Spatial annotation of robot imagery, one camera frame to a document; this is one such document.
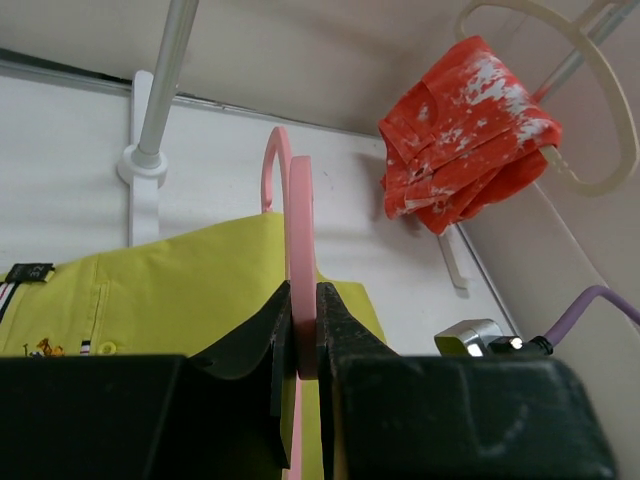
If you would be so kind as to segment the pink plastic hanger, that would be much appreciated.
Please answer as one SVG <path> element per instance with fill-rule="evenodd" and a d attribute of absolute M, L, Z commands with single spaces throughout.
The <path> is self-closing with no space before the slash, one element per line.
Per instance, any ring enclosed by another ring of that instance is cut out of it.
<path fill-rule="evenodd" d="M 276 127 L 267 141 L 261 176 L 261 211 L 272 210 L 273 167 L 279 162 L 283 194 L 285 275 L 290 280 L 293 334 L 296 347 L 296 387 L 315 379 L 316 259 L 314 245 L 311 158 L 291 153 L 285 128 Z"/>

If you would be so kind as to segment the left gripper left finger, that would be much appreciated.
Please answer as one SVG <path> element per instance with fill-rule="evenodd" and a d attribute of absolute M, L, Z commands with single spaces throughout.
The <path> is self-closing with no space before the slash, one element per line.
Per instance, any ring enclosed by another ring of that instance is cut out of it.
<path fill-rule="evenodd" d="M 5 479 L 277 479 L 292 464 L 291 288 L 193 356 L 1 361 Z"/>

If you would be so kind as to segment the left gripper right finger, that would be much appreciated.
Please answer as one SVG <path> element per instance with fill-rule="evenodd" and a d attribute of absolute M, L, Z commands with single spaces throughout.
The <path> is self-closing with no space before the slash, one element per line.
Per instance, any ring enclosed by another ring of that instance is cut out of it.
<path fill-rule="evenodd" d="M 540 356 L 401 356 L 317 287 L 328 479 L 611 479 L 578 376 Z"/>

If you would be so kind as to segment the yellow trousers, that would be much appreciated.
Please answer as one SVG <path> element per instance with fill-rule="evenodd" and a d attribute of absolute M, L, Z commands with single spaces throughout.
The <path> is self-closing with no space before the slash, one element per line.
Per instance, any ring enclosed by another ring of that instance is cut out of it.
<path fill-rule="evenodd" d="M 255 313 L 284 280 L 284 220 L 265 213 L 1 279 L 1 352 L 188 354 Z"/>

